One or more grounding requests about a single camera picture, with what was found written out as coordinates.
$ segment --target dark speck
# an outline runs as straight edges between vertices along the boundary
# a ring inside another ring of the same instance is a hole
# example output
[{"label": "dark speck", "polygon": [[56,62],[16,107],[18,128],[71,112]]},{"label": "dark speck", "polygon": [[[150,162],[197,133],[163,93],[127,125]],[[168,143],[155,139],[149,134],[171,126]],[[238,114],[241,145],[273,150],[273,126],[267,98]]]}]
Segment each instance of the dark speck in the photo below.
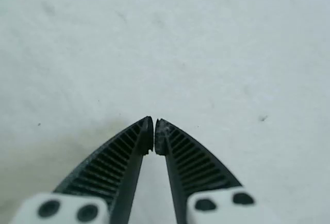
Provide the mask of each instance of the dark speck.
[{"label": "dark speck", "polygon": [[265,120],[268,118],[268,115],[260,116],[259,121],[260,122],[265,122]]},{"label": "dark speck", "polygon": [[48,2],[42,2],[41,3],[41,7],[43,9],[43,11],[50,17],[53,17],[56,15],[56,12],[55,12],[55,7],[53,5],[51,5],[50,3]]}]

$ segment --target white surface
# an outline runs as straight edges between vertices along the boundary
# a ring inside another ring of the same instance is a hole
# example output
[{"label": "white surface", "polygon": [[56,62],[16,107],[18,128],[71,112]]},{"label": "white surface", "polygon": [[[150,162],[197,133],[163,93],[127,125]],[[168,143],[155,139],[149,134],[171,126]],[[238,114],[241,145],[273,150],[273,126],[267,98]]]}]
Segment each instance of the white surface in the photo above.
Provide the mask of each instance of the white surface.
[{"label": "white surface", "polygon": [[[254,204],[242,205],[233,203],[235,193],[248,193],[255,200]],[[196,202],[200,199],[208,199],[216,205],[216,209],[201,211],[195,208]],[[196,193],[189,197],[187,203],[188,224],[280,224],[277,216],[259,199],[244,187],[230,189],[210,190]]]},{"label": "white surface", "polygon": [[[59,210],[51,217],[40,218],[37,214],[40,206],[50,200],[60,202]],[[108,206],[103,199],[50,193],[38,193],[24,200],[10,224],[80,224],[77,213],[88,204],[97,206],[97,216],[89,224],[109,224]]]},{"label": "white surface", "polygon": [[[327,223],[329,18],[328,0],[0,0],[1,222],[151,115],[281,219]],[[164,158],[142,166],[130,224],[174,223]]]}]

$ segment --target speck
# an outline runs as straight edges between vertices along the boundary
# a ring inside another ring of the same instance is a hole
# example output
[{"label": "speck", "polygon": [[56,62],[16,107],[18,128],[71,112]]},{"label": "speck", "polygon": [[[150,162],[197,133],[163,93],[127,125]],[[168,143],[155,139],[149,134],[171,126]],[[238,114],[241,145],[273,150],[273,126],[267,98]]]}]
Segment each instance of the speck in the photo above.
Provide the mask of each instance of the speck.
[{"label": "speck", "polygon": [[268,118],[268,115],[263,115],[263,116],[259,116],[259,121],[260,122],[265,122],[265,120]]}]

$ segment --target hole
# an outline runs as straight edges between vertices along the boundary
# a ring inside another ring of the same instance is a hole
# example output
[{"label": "hole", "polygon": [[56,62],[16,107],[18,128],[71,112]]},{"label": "hole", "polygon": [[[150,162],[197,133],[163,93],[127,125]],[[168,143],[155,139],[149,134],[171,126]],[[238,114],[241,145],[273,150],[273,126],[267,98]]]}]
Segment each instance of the hole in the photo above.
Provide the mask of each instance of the hole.
[{"label": "hole", "polygon": [[139,127],[139,126],[134,125],[134,126],[132,127],[132,129],[134,130],[134,132],[135,132],[136,134],[139,134],[139,132],[140,132],[140,127]]},{"label": "hole", "polygon": [[175,149],[173,149],[174,157],[175,158],[180,157],[181,155],[183,155],[184,153],[186,153],[187,151],[189,151],[193,147],[194,147],[194,144],[192,144],[192,143],[181,142],[179,147],[177,146]]},{"label": "hole", "polygon": [[98,209],[94,204],[88,204],[78,210],[77,219],[80,222],[89,222],[97,217]]},{"label": "hole", "polygon": [[234,204],[242,204],[242,205],[251,205],[254,204],[254,199],[247,193],[235,193],[233,196]]},{"label": "hole", "polygon": [[60,208],[58,200],[50,200],[43,203],[38,210],[38,215],[42,218],[49,218],[55,215]]},{"label": "hole", "polygon": [[190,166],[191,163],[197,161],[198,159],[201,159],[204,157],[204,154],[203,153],[198,153],[198,154],[195,154],[193,155],[192,157],[190,157],[188,160],[186,160],[183,164],[181,165],[178,165],[177,166],[177,169],[178,170],[182,170],[183,168],[187,167],[187,166]]},{"label": "hole", "polygon": [[169,137],[169,140],[174,139],[176,136],[178,136],[180,132],[178,130],[175,130]]},{"label": "hole", "polygon": [[199,199],[196,201],[195,209],[200,211],[212,211],[217,208],[216,204],[208,198]]},{"label": "hole", "polygon": [[138,138],[137,135],[134,133],[133,130],[129,129],[129,130],[127,130],[126,132],[127,132],[127,135],[128,135],[129,137],[131,137],[133,140],[136,140],[136,139]]},{"label": "hole", "polygon": [[195,156],[199,151],[200,151],[199,148],[194,148],[191,152],[187,153],[185,156],[178,158],[176,161],[177,165],[180,165],[182,162],[189,159],[189,157]]},{"label": "hole", "polygon": [[180,134],[178,137],[176,137],[174,140],[171,140],[171,147],[175,147],[176,144],[178,144],[179,142],[181,142],[183,139],[185,138],[185,136],[183,134]]},{"label": "hole", "polygon": [[129,136],[127,136],[127,134],[125,134],[125,133],[123,133],[120,136],[120,139],[122,139],[124,142],[126,142],[131,148],[133,148],[135,146],[134,141]]}]

